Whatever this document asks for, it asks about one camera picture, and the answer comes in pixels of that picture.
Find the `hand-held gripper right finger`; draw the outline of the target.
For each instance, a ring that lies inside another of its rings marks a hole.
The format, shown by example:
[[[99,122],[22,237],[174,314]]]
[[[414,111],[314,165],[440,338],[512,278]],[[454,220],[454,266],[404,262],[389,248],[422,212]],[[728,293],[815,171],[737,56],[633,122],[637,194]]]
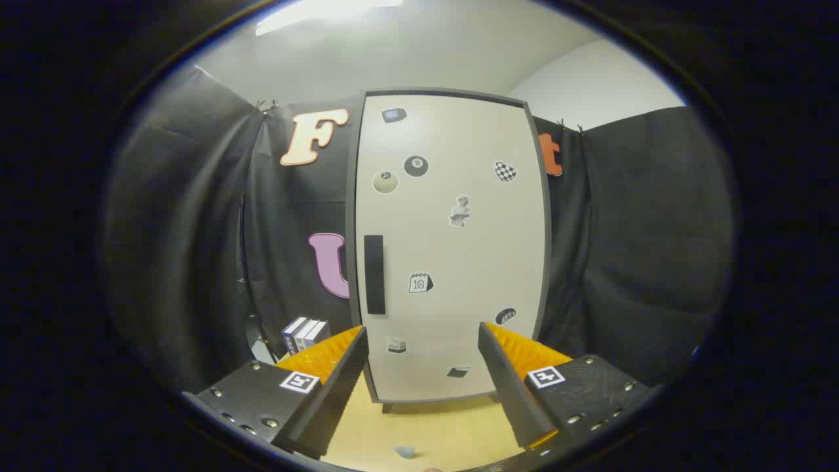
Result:
[[[593,353],[575,358],[481,323],[478,350],[519,446],[579,448],[625,422],[662,390]]]

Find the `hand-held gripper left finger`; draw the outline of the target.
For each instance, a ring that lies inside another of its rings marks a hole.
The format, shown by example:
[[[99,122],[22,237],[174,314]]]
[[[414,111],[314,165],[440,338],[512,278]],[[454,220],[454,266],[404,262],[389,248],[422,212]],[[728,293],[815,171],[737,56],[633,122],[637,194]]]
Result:
[[[368,361],[364,326],[333,335],[278,364],[248,361],[186,403],[264,454],[318,460],[327,452]]]

